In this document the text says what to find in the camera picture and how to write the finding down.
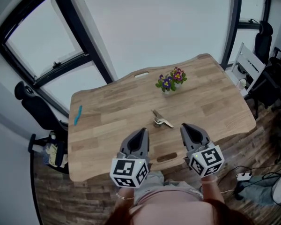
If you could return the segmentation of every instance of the window frame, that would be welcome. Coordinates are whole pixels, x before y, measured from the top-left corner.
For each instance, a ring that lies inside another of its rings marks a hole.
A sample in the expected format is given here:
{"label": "window frame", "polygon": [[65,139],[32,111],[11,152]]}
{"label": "window frame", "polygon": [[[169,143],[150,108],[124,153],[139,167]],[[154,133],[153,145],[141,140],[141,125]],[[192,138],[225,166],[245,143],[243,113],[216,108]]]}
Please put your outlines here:
{"label": "window frame", "polygon": [[64,16],[71,32],[82,49],[82,54],[63,61],[53,63],[52,69],[42,76],[36,78],[32,76],[25,66],[16,58],[8,48],[6,42],[21,22],[45,0],[22,0],[15,9],[9,14],[3,24],[0,26],[0,53],[16,73],[45,101],[57,109],[60,113],[69,117],[68,111],[51,96],[49,96],[42,86],[58,78],[59,76],[93,61],[98,71],[107,84],[113,82],[108,69],[105,67],[93,43],[91,42],[71,0],[56,0],[56,3]]}
{"label": "window frame", "polygon": [[[272,0],[266,0],[265,1],[265,7],[263,11],[263,21],[268,21],[269,13],[270,13],[270,7],[271,7],[271,1]],[[260,23],[255,23],[250,19],[249,21],[240,21],[240,11],[242,7],[242,0],[233,0],[233,9],[232,9],[232,16],[230,21],[230,28],[228,37],[226,40],[226,45],[224,49],[224,54],[222,58],[222,62],[220,63],[221,67],[225,70],[227,67],[229,67],[229,58],[232,52],[232,48],[235,42],[236,33],[238,29],[253,29],[253,30],[259,30]]]}

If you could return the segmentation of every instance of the pink shirt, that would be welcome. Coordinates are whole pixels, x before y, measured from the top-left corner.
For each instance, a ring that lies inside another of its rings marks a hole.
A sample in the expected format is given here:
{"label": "pink shirt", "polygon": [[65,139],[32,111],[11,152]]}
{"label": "pink shirt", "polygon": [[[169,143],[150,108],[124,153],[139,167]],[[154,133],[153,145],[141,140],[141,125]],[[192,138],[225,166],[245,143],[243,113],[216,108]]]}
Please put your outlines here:
{"label": "pink shirt", "polygon": [[133,225],[213,225],[213,208],[183,189],[162,189],[140,199],[131,209]]}

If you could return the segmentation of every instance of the flower pot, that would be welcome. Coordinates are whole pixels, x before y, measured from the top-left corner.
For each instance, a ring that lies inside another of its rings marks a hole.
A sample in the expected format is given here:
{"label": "flower pot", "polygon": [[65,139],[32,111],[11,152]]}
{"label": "flower pot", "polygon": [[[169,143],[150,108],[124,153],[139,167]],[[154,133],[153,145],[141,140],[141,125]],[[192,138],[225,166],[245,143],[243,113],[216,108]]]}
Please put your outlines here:
{"label": "flower pot", "polygon": [[162,92],[163,93],[163,95],[169,95],[170,94],[170,91],[164,91],[164,92]]}
{"label": "flower pot", "polygon": [[180,88],[182,86],[182,84],[181,83],[175,83],[175,87],[178,89],[178,88]]}

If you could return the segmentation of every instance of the wooden table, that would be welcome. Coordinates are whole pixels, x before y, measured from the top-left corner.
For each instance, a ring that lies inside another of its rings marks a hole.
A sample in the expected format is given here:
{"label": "wooden table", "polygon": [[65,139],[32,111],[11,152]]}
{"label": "wooden table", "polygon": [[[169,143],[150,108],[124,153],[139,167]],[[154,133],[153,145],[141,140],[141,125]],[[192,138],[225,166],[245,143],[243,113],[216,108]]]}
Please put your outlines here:
{"label": "wooden table", "polygon": [[[160,74],[166,75],[176,66],[185,71],[188,80],[165,96],[155,83]],[[148,74],[135,77],[144,72]],[[82,113],[74,126],[80,105]],[[174,128],[154,127],[152,109]],[[256,125],[240,92],[209,54],[175,65],[142,69],[106,86],[73,94],[68,135],[71,180],[84,181],[109,173],[123,139],[143,127],[149,131],[151,170],[183,163],[183,122],[205,129],[214,142],[249,132]]]}

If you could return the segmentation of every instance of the blue pen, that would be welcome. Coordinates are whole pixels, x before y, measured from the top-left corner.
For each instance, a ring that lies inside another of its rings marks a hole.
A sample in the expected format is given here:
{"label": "blue pen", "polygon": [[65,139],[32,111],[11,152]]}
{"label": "blue pen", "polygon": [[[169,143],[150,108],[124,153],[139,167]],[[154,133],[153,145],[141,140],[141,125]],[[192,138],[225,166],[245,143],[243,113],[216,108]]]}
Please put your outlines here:
{"label": "blue pen", "polygon": [[81,111],[82,111],[82,105],[80,105],[79,110],[78,110],[78,115],[75,117],[74,126],[76,126],[77,121],[80,118]]}

